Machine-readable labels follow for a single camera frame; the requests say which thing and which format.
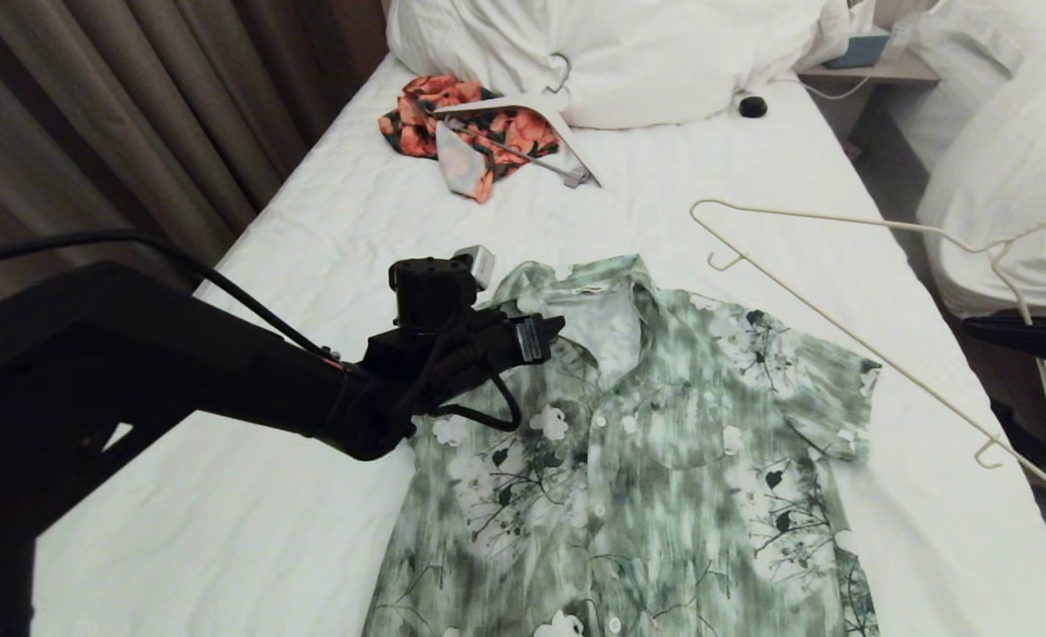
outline black round object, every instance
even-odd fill
[[[744,97],[738,103],[738,114],[743,117],[763,117],[767,114],[767,101],[758,95]]]

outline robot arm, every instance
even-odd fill
[[[562,318],[474,310],[474,259],[390,269],[397,327],[362,362],[301,349],[136,271],[99,263],[0,302],[0,565],[192,411],[320,439],[360,460],[414,415],[519,425],[499,372],[550,358]],[[446,403],[492,380],[511,412]],[[108,445],[118,424],[130,434]]]

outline brown curtain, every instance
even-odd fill
[[[215,263],[381,60],[381,15],[377,0],[0,0],[0,244],[131,227]],[[192,285],[146,249],[95,246],[0,263],[0,298],[95,258]]]

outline white bedsheet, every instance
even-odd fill
[[[799,86],[766,89],[763,119],[584,130],[611,186],[571,190],[526,166],[479,206],[447,194],[435,162],[400,157],[378,134],[409,76],[386,60],[221,263],[316,342],[360,358],[393,318],[390,263],[482,243],[499,258],[496,283],[524,259],[568,267],[639,251],[662,287],[766,308],[854,347],[749,267],[709,270],[714,240],[687,213],[692,199],[719,197],[879,217]],[[704,213],[997,427],[887,231]],[[203,298],[236,311],[219,290]],[[977,467],[980,436],[890,370],[870,435],[870,463],[837,477],[883,634],[1046,634],[1046,529],[1020,471]],[[313,440],[191,416],[44,533],[35,634],[358,634],[413,473],[407,451],[360,463]]]

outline green floral shirt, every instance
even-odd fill
[[[492,303],[566,338],[503,377],[519,431],[418,423],[365,636],[878,634],[829,469],[867,456],[877,363],[637,256],[527,263]]]

